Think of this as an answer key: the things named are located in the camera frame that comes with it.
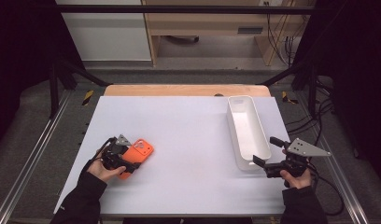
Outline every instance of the wire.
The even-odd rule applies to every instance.
[[[333,183],[331,183],[329,180],[327,180],[326,178],[322,177],[319,175],[318,171],[317,171],[317,168],[314,164],[312,164],[311,162],[309,162],[308,165],[306,165],[306,167],[311,171],[312,174],[314,174],[315,176],[315,182],[312,186],[313,190],[316,191],[317,189],[317,184],[318,184],[318,181],[319,179],[321,179],[322,181],[324,181],[325,183],[327,183],[328,185],[331,186],[331,188],[333,188],[335,190],[335,192],[337,193],[338,197],[339,197],[339,200],[340,200],[340,208],[338,211],[336,212],[333,212],[333,213],[328,213],[326,211],[324,211],[325,215],[327,216],[337,216],[339,214],[341,214],[343,212],[343,210],[345,209],[345,201],[343,199],[343,196],[342,194],[340,193],[339,189],[334,186]]]
[[[278,52],[277,42],[275,42],[275,36],[273,35],[273,32],[270,28],[270,14],[266,14],[266,18],[267,18],[267,39],[269,40],[270,45],[275,51],[275,54],[278,56],[278,58],[280,58],[281,62],[286,63],[286,61],[280,56],[280,53]]]
[[[293,42],[295,38],[301,33],[301,31],[304,30],[306,24],[308,23],[308,17],[306,15],[301,15],[303,22],[301,25],[295,30],[295,32],[292,35],[286,36],[285,40],[285,52],[288,57],[287,65],[290,67],[292,66],[292,58],[295,57],[296,53],[292,52],[293,49]]]
[[[332,109],[332,104],[325,105],[324,107],[322,107],[322,108],[319,109],[319,111],[317,112],[317,114],[318,114],[318,116],[320,117],[320,116],[326,114],[326,113],[327,113],[328,111],[330,111],[331,109]],[[307,118],[307,117],[309,117],[309,116],[306,116],[306,117],[302,118],[301,120],[294,121],[294,122],[302,121],[303,119],[305,119],[305,118]],[[289,134],[294,134],[294,132],[297,132],[297,131],[301,130],[302,128],[304,128],[307,124],[309,124],[309,123],[312,122],[312,121],[318,121],[318,119],[310,119],[310,120],[308,120],[306,123],[304,123],[303,125],[301,125],[300,127],[295,128],[295,129],[293,129],[293,130],[289,130],[288,133],[289,133]],[[312,127],[315,126],[316,124],[317,124],[317,123],[313,124],[312,126],[308,127],[306,130],[312,128]]]
[[[299,119],[299,120],[296,120],[296,121],[292,121],[292,122],[290,122],[290,123],[286,123],[285,125],[287,126],[287,125],[290,125],[290,124],[299,123],[299,122],[301,122],[302,120],[307,119],[308,117],[310,117],[310,116],[306,115],[306,116],[303,117],[302,119]]]
[[[319,130],[318,130],[318,135],[317,135],[317,138],[316,138],[314,146],[317,145],[319,137],[321,136],[321,133],[322,133],[322,118],[321,118],[321,113],[318,113],[318,124],[319,124]]]
[[[278,25],[280,24],[281,20],[283,20],[283,18],[284,18],[285,16],[287,16],[287,15],[282,15],[282,16],[280,17],[280,20],[278,20],[277,25],[275,26],[275,29],[274,29],[273,31],[276,31],[276,30],[277,30]]]
[[[286,61],[284,60],[283,53],[281,52],[281,49],[282,49],[282,48],[280,47],[280,49],[279,49],[279,51],[278,51],[278,52],[280,53],[280,58],[283,59],[283,61],[284,61],[283,63],[284,63],[284,64],[290,66],[290,64],[289,64],[290,61],[286,62]]]

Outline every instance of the metal bracket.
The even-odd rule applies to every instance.
[[[330,152],[315,147],[299,138],[295,139],[287,148],[287,151],[303,157],[329,157]]]
[[[118,139],[117,139],[116,145],[118,145],[118,146],[131,146],[132,144],[129,142],[129,140],[127,140],[127,138],[125,138],[123,136],[123,134],[120,134]]]

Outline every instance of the black sleeve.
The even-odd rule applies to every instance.
[[[104,181],[84,173],[77,186],[64,198],[51,223],[98,223],[99,200],[105,190]]]
[[[328,223],[324,210],[311,187],[283,190],[286,210],[281,224],[322,224]]]

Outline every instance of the black metal bar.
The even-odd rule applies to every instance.
[[[293,66],[289,67],[288,69],[282,71],[278,75],[275,75],[274,77],[271,77],[271,78],[267,79],[266,81],[264,81],[262,83],[258,83],[256,85],[263,85],[263,86],[269,87],[269,86],[275,84],[277,81],[283,79],[284,77],[298,73],[301,69],[303,69],[304,66],[305,66],[304,61],[299,61],[298,63],[296,63]]]
[[[95,84],[97,84],[101,87],[106,87],[106,86],[112,85],[112,83],[105,82],[105,81],[101,80],[100,78],[95,77],[92,74],[88,73],[87,71],[67,62],[66,60],[61,60],[60,63],[62,66],[69,69],[70,71],[87,78],[88,80],[94,82]]]
[[[68,69],[64,70],[62,66],[56,68],[57,72],[57,78],[62,82],[63,87],[66,90],[74,90],[77,87],[77,82],[75,81],[74,77],[72,76],[72,73],[69,72]]]
[[[313,119],[316,118],[316,93],[317,93],[317,69],[313,65],[309,76],[309,99],[308,109]]]
[[[315,7],[238,7],[238,6],[137,6],[137,5],[36,5],[33,9],[63,13],[190,13],[190,14],[278,14],[314,15],[332,11]]]

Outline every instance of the black cable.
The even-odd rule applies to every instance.
[[[310,119],[310,120],[308,120],[305,124],[301,125],[300,127],[288,131],[288,134],[289,134],[289,135],[294,135],[294,134],[303,133],[303,132],[309,130],[310,128],[314,127],[314,126],[321,120],[321,116],[322,116],[322,115],[326,114],[326,113],[327,113],[328,111],[330,111],[330,110],[332,110],[332,104],[325,105],[324,107],[320,108],[319,111],[317,112],[319,119]],[[314,123],[313,125],[307,127],[307,128],[304,129],[304,130],[301,130],[302,128],[304,128],[307,124],[309,124],[309,123],[312,122],[312,121],[316,121],[316,123]]]
[[[336,186],[334,186],[334,184],[331,183],[329,180],[327,180],[326,178],[320,176],[318,171],[317,171],[317,168],[316,168],[316,166],[314,164],[309,162],[309,164],[306,165],[306,167],[311,171],[311,173],[314,173],[314,175],[316,177],[315,183],[312,186],[313,190],[316,190],[318,181],[319,181],[319,179],[321,179],[322,181],[324,181],[325,183],[330,185],[335,190],[335,192],[337,193],[337,195],[339,197],[339,200],[341,202],[341,205],[340,205],[340,208],[339,208],[338,211],[333,212],[333,213],[328,213],[328,212],[324,211],[325,215],[327,215],[327,216],[337,216],[337,215],[341,214],[343,212],[343,210],[345,209],[345,201],[343,199],[342,194],[339,192],[339,189]]]
[[[267,39],[269,40],[269,43],[272,46],[275,53],[277,54],[277,56],[280,58],[281,61],[283,61],[283,59],[280,57],[280,53],[278,52],[277,43],[275,42],[275,37],[270,28],[270,14],[266,14],[266,18],[267,18]]]
[[[316,126],[316,124],[317,124],[317,121],[316,121],[316,123],[314,123],[313,125],[307,127],[306,129],[301,130],[301,131],[298,131],[297,133],[289,133],[289,135],[295,135],[295,134],[299,134],[299,133],[304,133],[304,132],[306,132],[307,130],[309,130],[309,129],[313,128],[314,126]]]
[[[280,24],[281,20],[283,20],[283,18],[284,18],[285,16],[287,16],[287,15],[282,15],[282,16],[280,17],[280,20],[278,20],[277,25],[275,26],[275,29],[274,29],[273,31],[276,31],[276,30],[277,30],[278,25]]]
[[[293,33],[293,35],[291,37],[296,37],[298,34],[301,33],[301,31],[305,27],[307,20],[305,19],[304,16],[305,15],[303,15],[303,22],[302,22],[302,24],[298,27],[298,29],[296,29],[296,31]]]
[[[316,138],[316,141],[315,141],[315,144],[314,144],[315,147],[317,146],[319,137],[321,136],[321,133],[322,133],[322,118],[321,118],[321,113],[318,113],[318,124],[319,124],[319,130],[318,130],[318,135],[317,135],[317,138]]]
[[[290,124],[299,123],[299,122],[301,122],[302,120],[307,119],[308,117],[310,117],[310,116],[306,115],[306,116],[304,116],[302,119],[299,119],[299,120],[296,120],[296,121],[292,121],[292,122],[290,122],[290,123],[286,123],[285,125],[287,126],[287,125],[290,125]]]
[[[286,42],[284,44],[284,49],[286,51],[286,55],[289,58],[289,67],[292,65],[291,59],[292,59],[292,44],[293,44],[293,37],[289,38],[286,36]]]
[[[320,177],[320,179],[323,180],[328,185],[330,185],[335,190],[335,192],[339,196],[339,200],[341,202],[341,206],[340,206],[338,211],[333,212],[333,213],[327,213],[327,212],[325,212],[325,215],[333,217],[333,216],[337,216],[337,215],[341,214],[343,212],[343,210],[345,209],[345,200],[343,199],[342,194],[339,192],[339,189],[336,186],[334,186],[334,184],[331,183],[329,180],[327,180],[327,179],[325,179],[323,177]]]

